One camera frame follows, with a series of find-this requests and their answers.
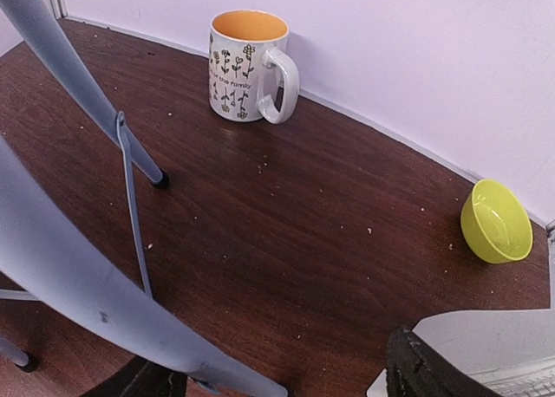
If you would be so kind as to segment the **white perforated music stand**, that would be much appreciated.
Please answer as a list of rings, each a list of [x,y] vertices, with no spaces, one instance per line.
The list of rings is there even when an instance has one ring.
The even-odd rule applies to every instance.
[[[120,147],[127,192],[141,170],[168,185],[76,54],[43,0],[1,0],[3,13],[69,95]],[[285,387],[248,368],[188,328],[91,244],[1,146],[1,270],[24,291],[94,334],[207,386],[250,396],[285,396]]]

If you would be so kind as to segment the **black right gripper triangular left finger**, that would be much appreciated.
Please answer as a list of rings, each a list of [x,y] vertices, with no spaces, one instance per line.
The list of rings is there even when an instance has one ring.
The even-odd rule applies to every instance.
[[[185,396],[188,376],[172,371],[139,356],[82,397],[174,397]]]

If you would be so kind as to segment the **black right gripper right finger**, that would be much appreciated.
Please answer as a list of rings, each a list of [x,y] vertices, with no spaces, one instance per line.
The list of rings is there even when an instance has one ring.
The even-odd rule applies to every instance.
[[[388,396],[496,396],[437,353],[412,330],[395,329],[387,342]]]

